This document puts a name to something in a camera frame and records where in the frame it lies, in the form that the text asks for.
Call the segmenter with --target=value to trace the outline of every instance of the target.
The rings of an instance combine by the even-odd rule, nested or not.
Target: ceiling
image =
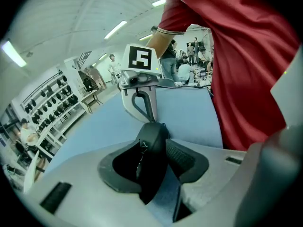
[[[0,79],[11,73],[23,78],[14,85],[21,89],[32,78],[53,65],[82,52],[128,44],[148,35],[160,22],[163,5],[157,0],[28,0],[12,22],[9,39],[27,62],[19,68],[0,53]],[[105,35],[122,20],[128,23],[105,40]]]

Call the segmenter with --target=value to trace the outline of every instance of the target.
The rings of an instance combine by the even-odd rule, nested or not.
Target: fluorescent light
[[[112,29],[104,38],[108,39],[114,32],[116,32],[119,28],[121,28],[124,24],[126,24],[126,21],[122,21],[120,24],[118,24],[116,27]]]
[[[22,57],[15,50],[13,45],[7,41],[3,46],[2,50],[8,55],[18,66],[24,67],[27,63],[22,59]]]
[[[159,1],[153,2],[152,5],[154,7],[156,7],[156,6],[164,4],[165,2],[166,2],[166,0],[159,0]]]
[[[102,58],[104,58],[104,56],[106,56],[106,55],[107,55],[107,53],[105,53],[104,55],[102,55],[101,58],[99,59],[99,61],[102,60]]]
[[[145,39],[147,39],[147,38],[149,38],[149,37],[151,37],[151,36],[152,36],[152,34],[147,35],[147,36],[145,36],[145,37],[143,37],[143,38],[141,38],[141,39],[139,39],[139,40],[145,40]]]

